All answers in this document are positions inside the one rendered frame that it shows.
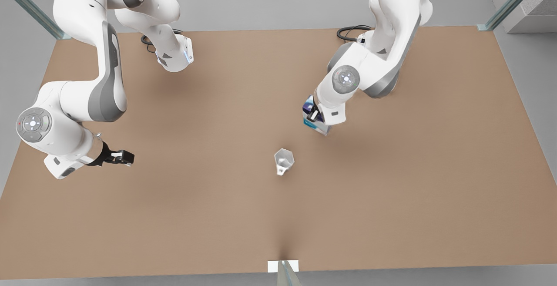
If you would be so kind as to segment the blue and white carton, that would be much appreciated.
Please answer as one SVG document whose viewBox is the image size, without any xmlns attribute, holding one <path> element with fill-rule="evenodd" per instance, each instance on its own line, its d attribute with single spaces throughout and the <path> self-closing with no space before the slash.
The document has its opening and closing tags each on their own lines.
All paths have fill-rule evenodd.
<svg viewBox="0 0 557 286">
<path fill-rule="evenodd" d="M 326 125 L 324 123 L 324 119 L 323 119 L 323 123 L 319 123 L 319 122 L 315 122 L 312 123 L 310 121 L 306 120 L 306 103 L 315 103 L 314 101 L 314 96 L 313 95 L 309 95 L 308 99 L 306 99 L 306 101 L 304 102 L 304 105 L 302 107 L 302 116 L 304 117 L 304 124 L 306 126 L 308 126 L 309 128 L 314 129 L 315 131 L 321 133 L 322 135 L 327 136 L 329 131 L 332 129 L 332 126 Z"/>
</svg>

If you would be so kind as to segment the clear white measuring cup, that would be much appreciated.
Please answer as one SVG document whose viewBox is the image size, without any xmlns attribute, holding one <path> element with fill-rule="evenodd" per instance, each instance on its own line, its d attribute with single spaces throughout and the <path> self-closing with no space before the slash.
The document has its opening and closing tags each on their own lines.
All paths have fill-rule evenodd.
<svg viewBox="0 0 557 286">
<path fill-rule="evenodd" d="M 294 154 L 292 151 L 281 148 L 275 155 L 277 175 L 283 176 L 294 165 Z"/>
</svg>

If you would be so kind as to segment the grey stone block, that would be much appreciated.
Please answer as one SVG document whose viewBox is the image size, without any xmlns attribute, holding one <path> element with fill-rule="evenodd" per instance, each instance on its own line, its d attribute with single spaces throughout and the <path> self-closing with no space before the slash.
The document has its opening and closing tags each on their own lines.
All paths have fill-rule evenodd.
<svg viewBox="0 0 557 286">
<path fill-rule="evenodd" d="M 507 0 L 492 0 L 496 9 Z M 508 34 L 557 33 L 557 0 L 522 0 L 500 24 Z"/>
</svg>

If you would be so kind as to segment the silver frame post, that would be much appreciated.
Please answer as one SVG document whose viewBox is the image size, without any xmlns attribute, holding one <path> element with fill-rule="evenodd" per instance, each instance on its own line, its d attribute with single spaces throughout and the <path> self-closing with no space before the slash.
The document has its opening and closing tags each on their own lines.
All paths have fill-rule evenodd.
<svg viewBox="0 0 557 286">
<path fill-rule="evenodd" d="M 40 9 L 33 0 L 14 0 L 19 4 L 34 20 L 38 22 L 56 40 L 69 40 L 71 37 L 66 34 L 45 12 Z"/>
<path fill-rule="evenodd" d="M 507 16 L 517 7 L 523 0 L 507 0 L 503 6 L 496 9 L 494 15 L 483 24 L 477 26 L 479 31 L 492 31 L 505 20 Z"/>
<path fill-rule="evenodd" d="M 275 260 L 267 262 L 267 272 L 277 273 L 276 286 L 302 286 L 296 275 L 299 271 L 298 260 Z"/>
</svg>

